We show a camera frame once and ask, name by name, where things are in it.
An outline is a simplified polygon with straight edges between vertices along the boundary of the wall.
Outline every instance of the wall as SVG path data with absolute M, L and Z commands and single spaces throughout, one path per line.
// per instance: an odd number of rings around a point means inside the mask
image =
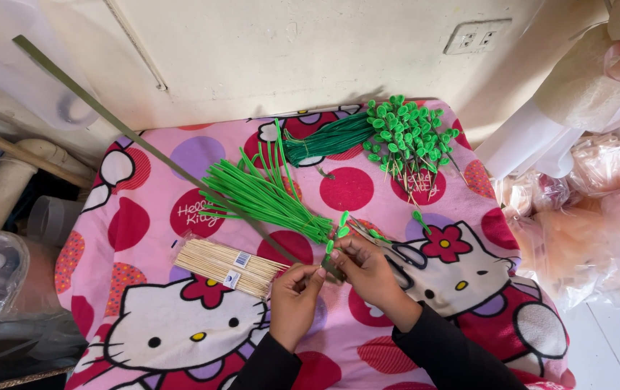
M 235 120 L 402 93 L 437 97 L 478 144 L 569 49 L 607 19 L 602 0 L 116 0 L 168 86 L 157 82 L 101 0 L 40 0 L 100 100 L 135 130 Z M 511 17 L 491 52 L 445 56 L 461 22 Z M 19 135 L 97 163 L 106 123 L 50 129 L 0 92 Z

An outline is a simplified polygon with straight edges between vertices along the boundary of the electrical outlet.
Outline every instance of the electrical outlet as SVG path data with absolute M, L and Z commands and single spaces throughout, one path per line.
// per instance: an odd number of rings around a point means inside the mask
M 452 55 L 493 50 L 510 24 L 512 19 L 462 23 L 454 29 L 444 53 Z

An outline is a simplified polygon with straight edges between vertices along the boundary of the scissors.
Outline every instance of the scissors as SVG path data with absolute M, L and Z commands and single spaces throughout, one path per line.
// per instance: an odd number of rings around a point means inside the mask
M 349 226 L 351 226 L 359 235 L 363 236 L 367 241 L 371 242 L 380 247 L 382 253 L 384 254 L 387 262 L 392 266 L 392 272 L 395 271 L 396 280 L 399 282 L 399 286 L 402 290 L 406 291 L 414 286 L 413 279 L 403 270 L 403 267 L 398 265 L 396 262 L 392 260 L 392 257 L 398 257 L 402 261 L 411 264 L 412 261 L 410 259 L 404 258 L 399 252 L 397 252 L 394 248 L 394 244 L 388 239 L 382 237 L 377 233 L 374 229 L 367 229 L 363 224 L 361 224 L 357 219 L 349 215 L 350 221 L 347 221 Z

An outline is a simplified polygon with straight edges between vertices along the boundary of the hello kitty blanket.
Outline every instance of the hello kitty blanket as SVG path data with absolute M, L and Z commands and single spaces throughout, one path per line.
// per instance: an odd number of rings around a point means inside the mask
M 442 108 L 445 128 L 461 130 L 445 103 L 418 103 Z M 302 138 L 362 108 L 278 118 Z M 258 141 L 275 141 L 276 130 L 274 118 L 262 118 L 149 130 L 141 136 L 201 178 L 219 159 L 236 163 L 240 146 L 252 157 Z M 416 207 L 407 203 L 398 183 L 386 181 L 360 145 L 307 159 L 291 176 L 315 214 L 338 220 L 349 210 L 394 240 L 403 257 L 390 261 L 407 293 L 513 368 L 530 389 L 572 387 L 568 337 L 555 307 L 535 282 L 514 275 L 519 247 L 463 132 L 452 146 L 466 181 L 454 169 L 441 170 L 434 182 L 424 171 L 426 180 L 415 193 L 431 234 L 412 219 Z M 268 331 L 270 302 L 174 267 L 171 247 L 191 230 L 242 251 L 287 260 L 244 221 L 199 215 L 207 206 L 190 182 L 129 139 L 108 148 L 55 271 L 60 301 L 90 343 L 67 389 L 219 390 L 235 378 Z M 321 261 L 323 246 L 278 226 L 266 228 L 304 263 Z M 314 324 L 297 349 L 303 366 L 293 388 L 434 389 L 427 372 L 392 343 L 391 332 L 389 319 L 350 285 L 326 283 Z

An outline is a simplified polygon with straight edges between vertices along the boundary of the label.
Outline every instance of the label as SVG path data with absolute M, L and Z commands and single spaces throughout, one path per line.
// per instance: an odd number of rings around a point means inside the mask
M 235 290 L 235 285 L 238 284 L 238 280 L 240 279 L 240 274 L 234 270 L 229 270 L 228 275 L 226 275 L 223 280 L 223 285 L 229 289 Z
M 252 257 L 250 253 L 240 252 L 238 253 L 238 256 L 235 258 L 235 261 L 233 261 L 233 264 L 235 264 L 236 266 L 240 268 L 245 268 L 245 266 L 247 265 L 247 262 L 250 261 L 250 257 Z

